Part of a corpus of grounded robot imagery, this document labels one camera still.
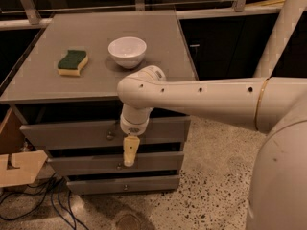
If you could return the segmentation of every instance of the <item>floor drain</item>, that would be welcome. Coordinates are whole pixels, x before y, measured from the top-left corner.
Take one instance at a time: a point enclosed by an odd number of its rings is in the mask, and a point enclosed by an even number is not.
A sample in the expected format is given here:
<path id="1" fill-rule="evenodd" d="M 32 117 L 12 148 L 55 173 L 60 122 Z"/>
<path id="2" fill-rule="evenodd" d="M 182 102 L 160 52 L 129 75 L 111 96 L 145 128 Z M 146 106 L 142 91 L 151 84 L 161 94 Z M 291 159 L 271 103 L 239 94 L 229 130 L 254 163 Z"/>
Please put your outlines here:
<path id="1" fill-rule="evenodd" d="M 141 224 L 134 215 L 127 214 L 122 216 L 116 223 L 116 230 L 139 230 Z"/>

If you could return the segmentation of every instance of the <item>green and yellow sponge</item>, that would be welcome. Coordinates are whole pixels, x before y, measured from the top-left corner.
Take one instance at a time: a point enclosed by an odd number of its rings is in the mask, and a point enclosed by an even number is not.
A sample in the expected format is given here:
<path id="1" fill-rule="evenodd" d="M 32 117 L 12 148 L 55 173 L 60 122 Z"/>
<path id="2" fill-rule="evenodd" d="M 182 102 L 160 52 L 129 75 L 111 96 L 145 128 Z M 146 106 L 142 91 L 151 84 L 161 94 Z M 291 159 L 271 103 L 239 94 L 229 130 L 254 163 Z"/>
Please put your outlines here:
<path id="1" fill-rule="evenodd" d="M 88 56 L 84 50 L 68 50 L 67 55 L 58 63 L 60 75 L 79 76 L 81 70 L 88 62 Z"/>

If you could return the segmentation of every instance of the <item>gray tabletop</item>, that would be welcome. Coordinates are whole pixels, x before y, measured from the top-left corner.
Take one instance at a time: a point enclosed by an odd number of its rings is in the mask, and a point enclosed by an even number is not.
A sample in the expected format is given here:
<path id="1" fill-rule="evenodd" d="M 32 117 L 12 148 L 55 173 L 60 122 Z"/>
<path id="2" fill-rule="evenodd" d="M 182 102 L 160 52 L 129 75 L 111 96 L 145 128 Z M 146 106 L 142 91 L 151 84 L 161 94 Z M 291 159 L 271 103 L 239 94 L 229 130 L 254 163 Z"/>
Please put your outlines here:
<path id="1" fill-rule="evenodd" d="M 1 96 L 0 104 L 116 98 L 118 81 L 133 72 L 117 65 L 107 50 L 112 40 L 122 36 L 137 36 L 148 46 L 145 59 L 133 71 L 154 64 L 168 81 L 195 79 L 173 11 L 58 14 Z M 89 62 L 80 77 L 58 73 L 58 62 L 68 49 L 87 51 Z"/>

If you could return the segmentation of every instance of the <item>bowl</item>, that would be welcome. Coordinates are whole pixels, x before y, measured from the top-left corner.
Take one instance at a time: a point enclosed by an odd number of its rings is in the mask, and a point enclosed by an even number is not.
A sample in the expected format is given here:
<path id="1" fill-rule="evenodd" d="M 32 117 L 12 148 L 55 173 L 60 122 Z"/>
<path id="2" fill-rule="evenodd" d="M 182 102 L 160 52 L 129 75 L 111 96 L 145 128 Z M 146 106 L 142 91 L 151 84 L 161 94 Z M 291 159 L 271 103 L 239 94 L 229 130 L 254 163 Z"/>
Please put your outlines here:
<path id="1" fill-rule="evenodd" d="M 146 42 L 132 36 L 118 38 L 108 45 L 111 57 L 126 69 L 137 66 L 143 60 L 146 49 Z"/>

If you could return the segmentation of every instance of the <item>concrete floor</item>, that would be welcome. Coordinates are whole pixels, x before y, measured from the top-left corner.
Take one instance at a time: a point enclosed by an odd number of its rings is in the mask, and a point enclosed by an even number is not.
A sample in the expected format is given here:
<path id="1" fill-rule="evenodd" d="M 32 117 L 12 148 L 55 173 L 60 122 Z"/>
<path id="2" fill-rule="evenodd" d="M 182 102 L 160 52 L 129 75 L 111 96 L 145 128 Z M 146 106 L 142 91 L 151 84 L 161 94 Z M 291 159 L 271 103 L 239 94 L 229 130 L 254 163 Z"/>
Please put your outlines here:
<path id="1" fill-rule="evenodd" d="M 265 136 L 192 117 L 178 190 L 136 195 L 72 195 L 72 210 L 89 229 L 245 229 L 252 166 Z M 60 193 L 66 200 L 67 190 Z M 12 197 L 0 205 L 13 217 L 40 197 Z M 0 219 L 1 230 L 71 229 L 54 211 L 50 195 L 40 209 L 17 221 Z"/>

